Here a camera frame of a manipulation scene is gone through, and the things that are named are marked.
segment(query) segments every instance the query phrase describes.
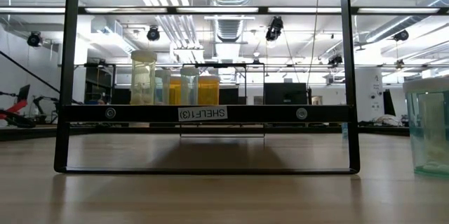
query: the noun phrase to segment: black metal frame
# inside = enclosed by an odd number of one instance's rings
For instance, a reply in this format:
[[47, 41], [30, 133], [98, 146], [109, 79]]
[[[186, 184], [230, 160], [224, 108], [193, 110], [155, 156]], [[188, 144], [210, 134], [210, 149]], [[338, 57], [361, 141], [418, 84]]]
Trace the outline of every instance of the black metal frame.
[[[235, 174], [235, 175], [276, 175], [276, 174], [354, 174], [360, 170], [358, 148], [358, 128], [356, 111], [356, 89], [354, 78], [354, 51], [352, 41], [351, 1], [341, 0], [343, 27], [344, 73], [346, 77], [347, 105], [312, 106], [312, 105], [228, 105], [229, 122], [348, 122], [349, 167], [345, 169], [124, 169], [124, 168], [73, 168], [67, 166], [69, 152], [70, 123], [74, 121], [107, 122], [162, 122], [177, 123], [178, 108], [182, 106], [127, 106], [127, 105], [71, 105], [74, 77], [74, 52], [76, 41], [76, 24], [79, 10], [78, 0], [66, 0], [64, 44], [62, 48], [62, 74], [60, 94], [60, 118], [58, 122], [54, 169], [60, 173], [103, 173], [103, 174]], [[269, 13], [268, 8], [260, 8], [259, 14]], [[127, 12], [112, 13], [128, 15]]]

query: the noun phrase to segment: cylindrical container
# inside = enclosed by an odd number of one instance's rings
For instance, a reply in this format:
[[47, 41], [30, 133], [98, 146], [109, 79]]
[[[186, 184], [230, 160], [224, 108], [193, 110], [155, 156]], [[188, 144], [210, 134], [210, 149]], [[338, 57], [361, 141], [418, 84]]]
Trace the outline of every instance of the cylindrical container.
[[218, 105], [220, 78], [200, 76], [198, 78], [198, 105]]
[[198, 69], [181, 69], [181, 105], [198, 104], [198, 78]]
[[157, 54], [151, 51], [133, 51], [131, 59], [133, 60], [133, 69], [130, 104], [153, 105]]
[[170, 105], [181, 105], [181, 77], [170, 77]]
[[449, 177], [449, 78], [404, 83], [415, 173]]
[[154, 91], [155, 105], [168, 105], [170, 103], [170, 70], [157, 70], [154, 73], [156, 90]]

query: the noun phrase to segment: wooden floor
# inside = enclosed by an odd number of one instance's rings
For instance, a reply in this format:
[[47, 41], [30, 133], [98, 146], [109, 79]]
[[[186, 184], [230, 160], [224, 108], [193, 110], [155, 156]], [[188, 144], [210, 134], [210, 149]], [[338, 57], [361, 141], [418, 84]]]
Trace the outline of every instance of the wooden floor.
[[[54, 139], [0, 143], [0, 223], [449, 223], [449, 180], [408, 138], [361, 135], [357, 176], [66, 176]], [[347, 167], [341, 135], [73, 136], [72, 166]]]

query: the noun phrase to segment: fluorescent light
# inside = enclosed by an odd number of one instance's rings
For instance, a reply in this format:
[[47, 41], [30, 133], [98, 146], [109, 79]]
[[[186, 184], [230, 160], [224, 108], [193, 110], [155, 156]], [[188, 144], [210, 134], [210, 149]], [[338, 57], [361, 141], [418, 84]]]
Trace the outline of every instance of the fluorescent light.
[[0, 7], [0, 13], [65, 13], [64, 7]]
[[440, 8], [360, 8], [357, 13], [436, 13]]
[[204, 16], [205, 20], [255, 20], [255, 17], [250, 16]]
[[166, 13], [164, 7], [142, 7], [142, 8], [107, 8], [107, 7], [87, 7], [87, 13]]
[[178, 13], [256, 13], [257, 7], [179, 7]]
[[340, 7], [270, 7], [269, 13], [341, 13]]

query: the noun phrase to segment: shelf label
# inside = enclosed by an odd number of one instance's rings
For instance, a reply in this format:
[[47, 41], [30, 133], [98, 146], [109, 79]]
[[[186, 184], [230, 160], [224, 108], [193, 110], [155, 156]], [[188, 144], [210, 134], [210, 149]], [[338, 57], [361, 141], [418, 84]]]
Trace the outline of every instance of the shelf label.
[[177, 109], [179, 121], [227, 119], [227, 106], [183, 107]]

